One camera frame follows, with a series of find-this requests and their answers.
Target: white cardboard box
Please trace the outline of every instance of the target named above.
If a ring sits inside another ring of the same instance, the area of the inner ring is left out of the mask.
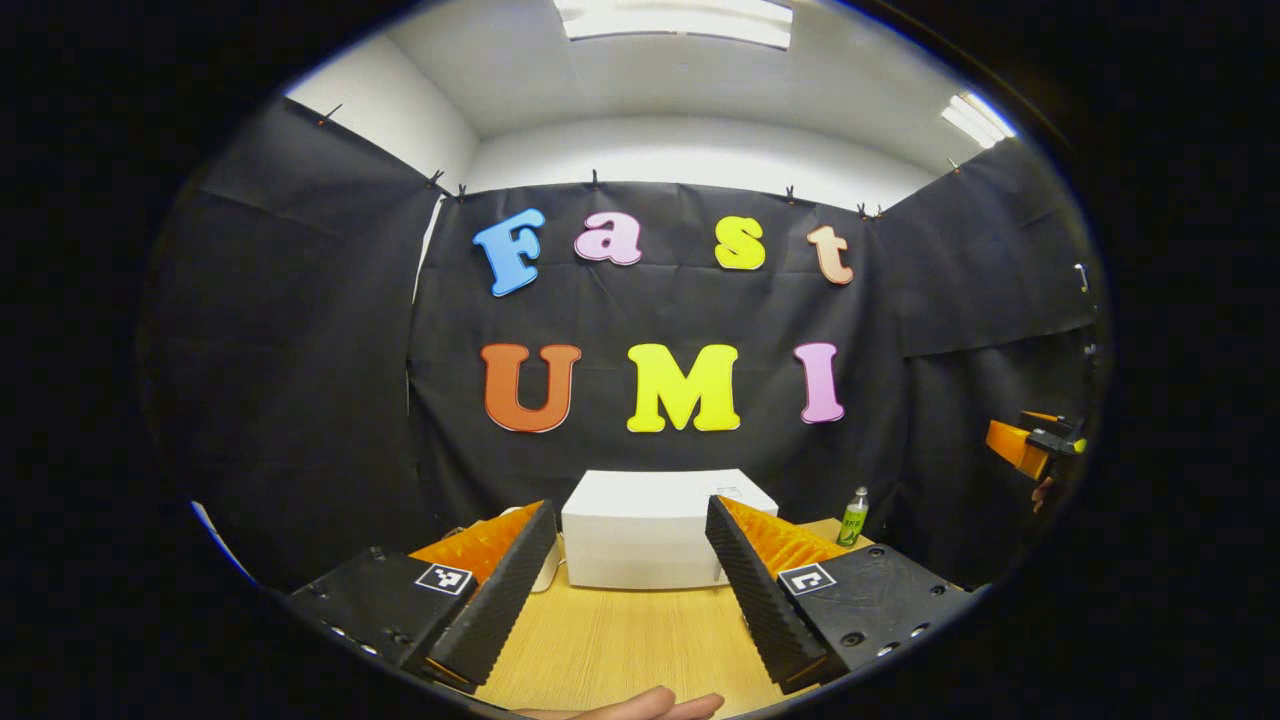
[[[724,584],[705,536],[707,498],[713,495],[778,514],[773,498],[741,470],[588,470],[561,510],[570,584],[620,589]]]

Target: foam letter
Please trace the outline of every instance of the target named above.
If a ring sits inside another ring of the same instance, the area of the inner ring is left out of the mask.
[[[840,264],[840,251],[849,250],[845,238],[836,237],[831,225],[822,225],[808,236],[809,242],[818,247],[818,266],[822,274],[836,284],[846,284],[854,279],[854,270]]]
[[[573,250],[588,260],[608,258],[614,265],[640,260],[640,223],[625,213],[596,213],[582,222],[589,228],[573,241]]]
[[[829,342],[810,342],[795,350],[804,364],[805,391],[809,402],[800,414],[805,423],[833,423],[845,416],[845,407],[836,402],[836,383],[832,378],[831,359],[836,346]]]
[[[685,429],[694,405],[701,400],[694,427],[699,430],[732,430],[741,420],[733,413],[733,361],[737,350],[708,345],[698,354],[686,378],[666,345],[636,345],[627,351],[636,364],[636,414],[627,420],[634,433],[657,433],[667,423],[658,414],[658,401],[677,430]]]
[[[716,223],[716,259],[722,268],[754,270],[764,264],[764,246],[760,238],[764,228],[754,218],[728,215]]]
[[[471,243],[484,247],[484,254],[489,258],[494,297],[520,290],[538,278],[538,268],[525,265],[520,256],[538,259],[541,247],[538,245],[538,236],[529,228],[540,228],[545,222],[547,218],[541,213],[530,208],[477,232],[471,238]],[[516,234],[515,240],[511,237],[512,233]]]
[[[540,410],[520,405],[520,364],[529,357],[521,345],[486,345],[484,357],[484,409],[489,418],[517,433],[545,433],[568,416],[570,391],[573,387],[573,363],[582,351],[572,345],[548,345],[538,354],[547,361],[547,404]]]

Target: black fabric backdrop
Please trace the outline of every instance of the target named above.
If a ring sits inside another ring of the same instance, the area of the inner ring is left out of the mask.
[[[536,234],[538,279],[503,297],[476,232],[527,208],[547,223]],[[577,256],[582,220],[617,210],[640,222],[639,263]],[[756,219],[764,265],[721,268],[714,228],[726,215]],[[818,269],[805,234],[829,224],[849,242],[852,282]],[[796,520],[840,514],[858,484],[883,496],[897,478],[905,437],[905,375],[897,327],[886,300],[886,259],[856,214],[785,199],[662,183],[562,184],[445,200],[428,247],[415,304],[411,348],[415,437],[422,482],[444,496],[451,520],[470,523],[539,497],[557,507],[588,469],[699,470],[740,468]],[[530,351],[520,377],[526,407],[545,401],[545,345],[581,348],[572,405],[545,433],[513,433],[485,413],[488,343]],[[845,416],[809,425],[797,345],[835,343],[837,398]],[[684,373],[707,345],[737,348],[735,430],[632,433],[636,366],[627,350],[666,345]],[[872,521],[887,507],[873,507]]]
[[[490,293],[476,232],[527,208],[547,217],[531,284]],[[641,225],[628,266],[573,251],[582,220],[622,211]],[[756,270],[721,268],[716,223],[759,220]],[[849,243],[847,286],[828,282],[806,233],[829,224]],[[838,516],[859,484],[865,532],[957,583],[995,579],[1016,552],[1033,483],[984,445],[991,419],[1021,410],[1079,416],[1084,338],[1093,322],[1075,263],[1091,263],[1070,196],[1018,141],[978,155],[879,220],[756,192],[662,183],[522,187],[447,200],[413,310],[411,386],[421,480],[445,524],[550,497],[588,469],[740,468],[792,521]],[[582,350],[568,418],[513,433],[485,413],[489,343],[525,346],[520,398],[545,401],[545,345]],[[636,368],[655,342],[687,373],[705,345],[739,351],[736,430],[669,423],[631,433]],[[845,416],[805,424],[795,346],[831,342]]]
[[[865,484],[869,536],[965,584],[1007,565],[1032,488],[987,451],[987,421],[1082,413],[1092,322],[1070,199],[1016,141],[879,220],[664,183],[445,200],[411,311],[438,191],[317,120],[280,101],[188,191],[140,328],[163,459],[260,582],[292,589],[358,547],[411,551],[541,497],[558,509],[591,468],[740,468],[794,521],[837,516]],[[539,277],[494,297],[471,238],[526,208],[547,215]],[[575,254],[582,220],[604,210],[640,222],[639,263]],[[719,266],[726,215],[759,220],[762,268]],[[851,283],[820,273],[805,240],[820,225],[847,241]],[[512,433],[486,415],[480,350],[495,342],[530,351],[526,407],[545,400],[540,348],[581,348],[562,425]],[[838,421],[800,419],[792,351],[808,342],[838,350]],[[628,432],[639,343],[666,345],[685,373],[707,345],[737,348],[741,427]]]
[[[416,480],[404,348],[438,191],[273,104],[189,188],[152,261],[140,360],[169,473],[261,583],[438,537]]]

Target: orange soft gripper pad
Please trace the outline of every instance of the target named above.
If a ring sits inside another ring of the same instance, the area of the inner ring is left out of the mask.
[[[543,501],[526,505],[515,512],[499,515],[472,525],[461,533],[429,544],[410,557],[424,562],[439,562],[449,568],[470,570],[476,583],[484,584],[502,561],[502,556],[516,542]]]
[[[718,497],[774,578],[783,570],[822,562],[849,552],[849,548],[840,547],[781,518],[724,496]]]

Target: ceiling light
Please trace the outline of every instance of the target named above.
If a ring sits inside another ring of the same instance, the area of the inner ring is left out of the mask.
[[[786,50],[791,9],[769,0],[554,0],[570,40],[681,33]]]
[[[972,137],[983,150],[1016,135],[1004,118],[972,92],[951,96],[951,104],[942,110],[942,118]]]

